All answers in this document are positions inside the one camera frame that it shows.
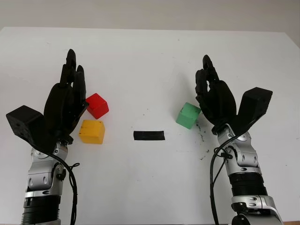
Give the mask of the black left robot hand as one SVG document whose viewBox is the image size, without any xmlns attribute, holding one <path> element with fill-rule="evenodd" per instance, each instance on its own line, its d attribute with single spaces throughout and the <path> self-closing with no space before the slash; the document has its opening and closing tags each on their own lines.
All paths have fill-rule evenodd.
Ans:
<svg viewBox="0 0 300 225">
<path fill-rule="evenodd" d="M 44 108 L 48 132 L 57 140 L 72 144 L 70 134 L 88 107 L 84 69 L 76 65 L 76 54 L 69 49 L 60 82 L 55 84 Z"/>
</svg>

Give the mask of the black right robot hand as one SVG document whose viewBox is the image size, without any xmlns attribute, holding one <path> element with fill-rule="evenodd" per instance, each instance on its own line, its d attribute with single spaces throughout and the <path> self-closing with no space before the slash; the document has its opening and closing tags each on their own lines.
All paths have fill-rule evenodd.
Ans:
<svg viewBox="0 0 300 225">
<path fill-rule="evenodd" d="M 236 103 L 232 92 L 220 80 L 208 55 L 202 60 L 203 68 L 195 74 L 196 100 L 205 118 L 213 124 L 212 133 L 217 135 L 236 116 Z"/>
</svg>

